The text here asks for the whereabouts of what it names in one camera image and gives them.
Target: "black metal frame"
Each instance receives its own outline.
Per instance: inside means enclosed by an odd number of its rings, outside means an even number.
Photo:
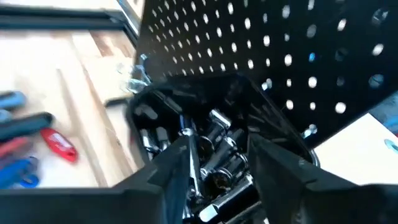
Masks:
[[[0,30],[120,30],[136,47],[138,34],[117,10],[68,10],[0,6]]]

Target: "socket wrench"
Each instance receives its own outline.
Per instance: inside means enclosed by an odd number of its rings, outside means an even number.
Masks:
[[[199,218],[203,222],[208,222],[216,217],[219,213],[221,207],[225,206],[227,203],[230,203],[235,197],[239,194],[243,193],[246,189],[253,185],[253,177],[250,174],[246,174],[235,186],[234,189],[229,191],[227,194],[224,194],[209,204],[206,208],[204,208],[199,213]]]
[[[155,155],[158,155],[161,150],[156,146],[155,141],[153,140],[150,132],[146,129],[142,129],[139,131],[142,136],[142,144],[144,145],[145,150],[148,152],[149,159],[153,159]]]
[[[203,198],[202,183],[200,182],[200,165],[197,150],[197,134],[193,120],[186,115],[180,115],[180,129],[181,134],[189,138],[190,151],[190,177],[194,189],[195,198]]]
[[[156,128],[157,140],[159,142],[159,149],[164,151],[170,145],[169,135],[163,127]]]
[[[230,136],[225,137],[220,143],[216,153],[214,153],[210,160],[200,169],[201,179],[205,180],[210,173],[222,165],[233,151],[238,150],[238,148],[244,144],[244,140],[245,133],[243,129],[237,129]]]
[[[235,152],[225,164],[211,174],[213,182],[219,189],[230,189],[247,169],[248,159],[244,154]]]
[[[203,161],[207,161],[215,151],[215,148],[226,136],[226,131],[231,127],[231,120],[221,114],[217,109],[213,109],[209,113],[211,125],[206,133],[200,136],[199,152],[203,157]]]

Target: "screwdriver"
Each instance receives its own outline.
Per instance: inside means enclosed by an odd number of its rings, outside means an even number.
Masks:
[[[0,142],[37,133],[41,129],[49,128],[52,121],[52,114],[42,112],[0,123]]]
[[[0,93],[0,109],[13,110],[26,104],[26,97],[20,91]]]

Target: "wooden workbench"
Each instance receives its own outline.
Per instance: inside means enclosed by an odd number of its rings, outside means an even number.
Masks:
[[[127,146],[123,110],[103,107],[125,95],[116,67],[131,64],[134,49],[123,33],[3,31],[0,49],[0,90],[20,90],[29,101],[15,116],[52,113],[80,154],[71,165],[36,136],[41,187],[112,186],[140,167]]]

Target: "tool holder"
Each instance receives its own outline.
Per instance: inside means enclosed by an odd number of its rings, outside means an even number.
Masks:
[[[143,113],[141,108],[144,105],[157,116]],[[214,108],[229,118],[231,129],[243,129],[245,139],[248,134],[258,133],[264,139],[313,162],[302,135],[293,128],[262,89],[239,73],[208,72],[201,76],[175,76],[165,83],[154,83],[145,87],[129,101],[126,110],[132,143],[138,145],[142,159],[148,164],[148,151],[144,147],[146,144],[141,130],[163,127],[173,144],[181,137],[181,114],[192,118],[198,133],[205,133],[211,125],[209,113]],[[239,149],[242,153],[250,150],[246,148],[246,140],[244,142],[243,149]],[[122,182],[120,187],[128,188],[128,184]],[[254,188],[250,188],[245,197],[239,201],[239,205],[234,204],[234,208],[230,208],[228,213],[218,216],[216,220],[228,220],[258,201]]]
[[[321,144],[396,91],[394,1],[147,1],[137,54],[154,83],[239,72]]]

